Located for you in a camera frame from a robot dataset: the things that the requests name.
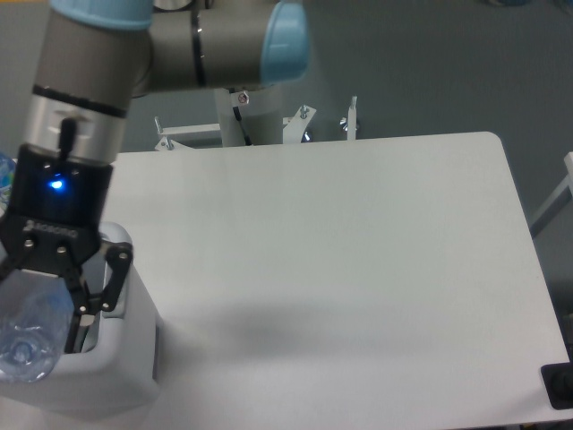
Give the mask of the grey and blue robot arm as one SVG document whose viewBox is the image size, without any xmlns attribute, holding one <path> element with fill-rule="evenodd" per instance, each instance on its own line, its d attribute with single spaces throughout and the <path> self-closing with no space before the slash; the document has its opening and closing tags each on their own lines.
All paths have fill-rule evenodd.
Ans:
<svg viewBox="0 0 573 430">
<path fill-rule="evenodd" d="M 12 192 L 1 218 L 1 276 L 65 284 L 64 351 L 113 311 L 133 249 L 99 233 L 131 101 L 156 91 L 268 87 L 301 79 L 309 31 L 301 4 L 53 1 Z"/>
</svg>

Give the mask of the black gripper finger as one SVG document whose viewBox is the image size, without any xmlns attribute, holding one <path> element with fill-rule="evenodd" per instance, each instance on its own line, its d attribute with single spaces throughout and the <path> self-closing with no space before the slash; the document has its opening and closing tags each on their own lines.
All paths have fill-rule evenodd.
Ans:
<svg viewBox="0 0 573 430">
<path fill-rule="evenodd" d="M 133 246 L 126 242 L 114 244 L 104 241 L 100 250 L 111 275 L 102 291 L 92 294 L 83 278 L 81 266 L 73 258 L 71 247 L 60 245 L 60 277 L 73 302 L 73 316 L 64 345 L 65 354 L 72 354 L 75 350 L 81 319 L 84 316 L 96 316 L 100 312 L 114 311 L 124 289 L 133 262 Z"/>
<path fill-rule="evenodd" d="M 24 244 L 18 249 L 9 251 L 1 261 L 0 276 L 4 282 L 14 270 L 19 270 L 34 251 L 34 244 Z"/>
</svg>

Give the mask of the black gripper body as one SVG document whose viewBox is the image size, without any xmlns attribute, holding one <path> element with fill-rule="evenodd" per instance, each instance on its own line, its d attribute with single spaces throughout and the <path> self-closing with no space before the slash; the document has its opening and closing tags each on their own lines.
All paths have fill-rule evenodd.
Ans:
<svg viewBox="0 0 573 430">
<path fill-rule="evenodd" d="M 31 144 L 21 146 L 11 198 L 1 217 L 6 254 L 34 244 L 20 270 L 60 277 L 60 245 L 71 247 L 80 266 L 99 250 L 98 226 L 112 172 L 110 165 L 60 159 Z"/>
</svg>

